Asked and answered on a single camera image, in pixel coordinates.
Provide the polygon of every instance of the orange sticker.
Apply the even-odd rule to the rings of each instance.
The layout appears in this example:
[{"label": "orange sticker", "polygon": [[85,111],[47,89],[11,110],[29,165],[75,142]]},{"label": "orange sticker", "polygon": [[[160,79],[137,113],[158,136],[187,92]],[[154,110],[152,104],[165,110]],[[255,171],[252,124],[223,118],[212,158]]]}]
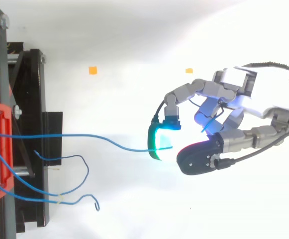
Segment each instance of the orange sticker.
[{"label": "orange sticker", "polygon": [[97,74],[96,66],[90,66],[89,67],[89,75],[96,75],[96,74]]},{"label": "orange sticker", "polygon": [[192,74],[193,73],[193,68],[186,68],[185,69],[185,73]]}]

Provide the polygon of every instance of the black metal frame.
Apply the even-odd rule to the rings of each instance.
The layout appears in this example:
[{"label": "black metal frame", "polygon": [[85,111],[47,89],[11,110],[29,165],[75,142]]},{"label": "black metal frame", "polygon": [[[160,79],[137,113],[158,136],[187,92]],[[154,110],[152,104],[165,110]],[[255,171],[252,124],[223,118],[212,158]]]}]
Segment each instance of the black metal frame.
[{"label": "black metal frame", "polygon": [[[42,52],[38,49],[21,51],[15,64],[9,64],[10,85],[13,85],[13,95],[22,109],[23,114],[15,120],[16,127],[23,135],[62,133],[62,112],[48,113],[45,110],[44,64]],[[14,165],[24,166],[23,152],[20,145],[22,140],[14,140]],[[61,157],[61,138],[31,139],[23,141],[28,153],[34,177],[25,176],[23,179],[36,188],[48,191],[48,170],[45,161],[40,160],[34,150],[47,158]],[[61,160],[53,165],[61,165]],[[15,181],[15,193],[29,198],[48,199],[48,196],[36,193]],[[16,230],[24,232],[25,222],[37,222],[38,227],[44,227],[49,222],[49,204],[15,200]]]},{"label": "black metal frame", "polygon": [[[18,54],[17,61],[8,65],[7,46],[8,53]],[[7,44],[6,31],[0,28],[0,103],[11,107],[17,104],[23,112],[20,119],[13,116],[13,134],[62,133],[62,112],[45,111],[44,65],[41,59],[42,52],[38,49],[22,51],[22,43]],[[48,191],[47,166],[61,165],[61,160],[45,163],[33,151],[37,150],[47,158],[61,157],[61,144],[61,138],[13,140],[14,166],[26,166],[29,176],[22,178],[36,188]],[[24,187],[19,181],[14,182],[16,194],[48,199],[48,196]],[[38,227],[46,226],[49,205],[3,197],[0,200],[0,239],[15,239],[16,232],[25,232],[25,222],[37,222]]]}]

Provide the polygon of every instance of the metal rod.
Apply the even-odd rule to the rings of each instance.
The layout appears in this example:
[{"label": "metal rod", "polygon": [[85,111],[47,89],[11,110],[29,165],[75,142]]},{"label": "metal rod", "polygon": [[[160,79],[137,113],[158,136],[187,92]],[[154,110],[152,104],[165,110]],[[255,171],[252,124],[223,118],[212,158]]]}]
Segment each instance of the metal rod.
[{"label": "metal rod", "polygon": [[8,54],[7,55],[8,64],[16,64],[17,59],[18,59],[18,54]]},{"label": "metal rod", "polygon": [[29,176],[29,172],[26,166],[16,166],[14,167],[14,171],[20,177]]}]

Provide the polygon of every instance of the bolt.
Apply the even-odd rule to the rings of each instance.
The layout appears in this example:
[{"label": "bolt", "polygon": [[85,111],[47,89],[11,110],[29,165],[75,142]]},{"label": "bolt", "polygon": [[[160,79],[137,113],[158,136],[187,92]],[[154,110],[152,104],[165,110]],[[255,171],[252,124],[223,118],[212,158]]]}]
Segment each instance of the bolt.
[{"label": "bolt", "polygon": [[41,55],[41,56],[40,56],[40,62],[41,62],[42,64],[46,64],[46,56],[45,56],[45,55]]},{"label": "bolt", "polygon": [[0,15],[0,27],[3,30],[6,30],[9,28],[9,17],[6,14]]},{"label": "bolt", "polygon": [[14,116],[15,116],[15,119],[19,119],[19,117],[21,116],[22,114],[22,110],[19,108],[18,105],[14,106]]}]

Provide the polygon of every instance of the white background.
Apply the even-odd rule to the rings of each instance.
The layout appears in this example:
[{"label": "white background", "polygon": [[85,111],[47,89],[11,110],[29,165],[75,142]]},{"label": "white background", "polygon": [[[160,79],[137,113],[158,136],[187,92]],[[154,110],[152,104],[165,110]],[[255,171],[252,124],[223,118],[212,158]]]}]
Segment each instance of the white background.
[{"label": "white background", "polygon": [[[8,41],[46,54],[47,110],[64,112],[63,132],[128,147],[146,147],[168,91],[227,66],[289,64],[289,1],[0,0],[0,8],[10,17]],[[189,67],[193,74],[185,74]],[[180,110],[183,125],[192,124],[196,107]],[[245,116],[241,127],[262,124],[269,120]],[[27,224],[20,239],[289,239],[289,138],[198,176],[98,139],[64,138],[63,156],[71,154],[83,155],[91,174],[65,200],[92,193],[101,210],[91,198],[50,205],[48,226]],[[74,188],[86,172],[79,158],[57,168],[49,170],[53,193]]]}]

